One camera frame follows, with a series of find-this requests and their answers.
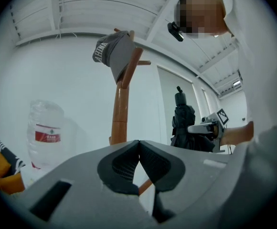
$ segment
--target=black umbrella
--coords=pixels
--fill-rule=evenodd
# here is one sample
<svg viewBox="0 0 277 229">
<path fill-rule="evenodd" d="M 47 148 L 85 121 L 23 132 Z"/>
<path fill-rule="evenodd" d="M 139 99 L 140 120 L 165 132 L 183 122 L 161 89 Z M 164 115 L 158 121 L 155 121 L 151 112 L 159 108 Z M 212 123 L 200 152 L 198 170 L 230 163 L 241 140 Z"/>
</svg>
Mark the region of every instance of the black umbrella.
<svg viewBox="0 0 277 229">
<path fill-rule="evenodd" d="M 207 137 L 187 132 L 187 127 L 195 124 L 195 110 L 192 106 L 186 105 L 186 96 L 181 88 L 178 86 L 177 89 L 179 93 L 175 94 L 177 107 L 172 118 L 174 137 L 171 139 L 171 146 L 212 152 L 215 145 Z"/>
</svg>

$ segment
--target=gray cap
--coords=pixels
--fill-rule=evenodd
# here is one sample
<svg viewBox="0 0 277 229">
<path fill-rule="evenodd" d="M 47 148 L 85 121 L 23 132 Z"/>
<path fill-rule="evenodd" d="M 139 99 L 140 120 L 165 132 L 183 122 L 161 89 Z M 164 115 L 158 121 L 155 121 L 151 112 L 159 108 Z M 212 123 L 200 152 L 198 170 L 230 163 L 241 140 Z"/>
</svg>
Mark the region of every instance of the gray cap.
<svg viewBox="0 0 277 229">
<path fill-rule="evenodd" d="M 93 53 L 93 60 L 110 67 L 117 83 L 128 65 L 134 49 L 135 44 L 130 39 L 128 31 L 119 31 L 98 40 Z"/>
</svg>

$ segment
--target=ceiling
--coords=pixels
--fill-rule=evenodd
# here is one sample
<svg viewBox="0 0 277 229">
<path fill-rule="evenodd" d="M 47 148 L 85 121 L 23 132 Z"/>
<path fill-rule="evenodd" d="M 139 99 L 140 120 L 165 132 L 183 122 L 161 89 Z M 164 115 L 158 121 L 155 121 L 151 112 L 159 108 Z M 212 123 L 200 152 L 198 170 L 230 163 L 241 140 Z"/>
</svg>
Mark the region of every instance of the ceiling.
<svg viewBox="0 0 277 229">
<path fill-rule="evenodd" d="M 178 0 L 13 0 L 16 45 L 65 33 L 110 34 L 134 30 L 135 42 L 181 63 L 204 80 L 218 97 L 241 90 L 237 51 L 231 35 L 178 42 L 168 33 Z"/>
</svg>

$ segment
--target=water bottle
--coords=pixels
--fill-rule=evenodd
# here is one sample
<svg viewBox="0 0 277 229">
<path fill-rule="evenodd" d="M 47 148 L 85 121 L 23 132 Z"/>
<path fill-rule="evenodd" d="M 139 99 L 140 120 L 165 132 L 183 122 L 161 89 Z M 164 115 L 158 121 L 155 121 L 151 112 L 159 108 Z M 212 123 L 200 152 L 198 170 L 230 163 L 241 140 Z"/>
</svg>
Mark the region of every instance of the water bottle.
<svg viewBox="0 0 277 229">
<path fill-rule="evenodd" d="M 28 153 L 32 166 L 53 169 L 64 159 L 61 144 L 63 109 L 49 101 L 36 100 L 30 104 L 27 128 Z"/>
</svg>

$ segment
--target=forearm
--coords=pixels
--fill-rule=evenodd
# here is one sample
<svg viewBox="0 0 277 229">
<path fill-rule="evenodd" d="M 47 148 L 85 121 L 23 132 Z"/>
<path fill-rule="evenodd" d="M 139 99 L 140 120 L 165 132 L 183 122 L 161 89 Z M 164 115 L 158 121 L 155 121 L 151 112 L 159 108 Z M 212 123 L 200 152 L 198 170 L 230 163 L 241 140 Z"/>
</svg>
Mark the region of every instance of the forearm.
<svg viewBox="0 0 277 229">
<path fill-rule="evenodd" d="M 224 130 L 224 135 L 220 141 L 220 146 L 237 145 L 242 142 L 250 141 L 253 137 L 253 122 L 237 128 L 227 128 Z"/>
</svg>

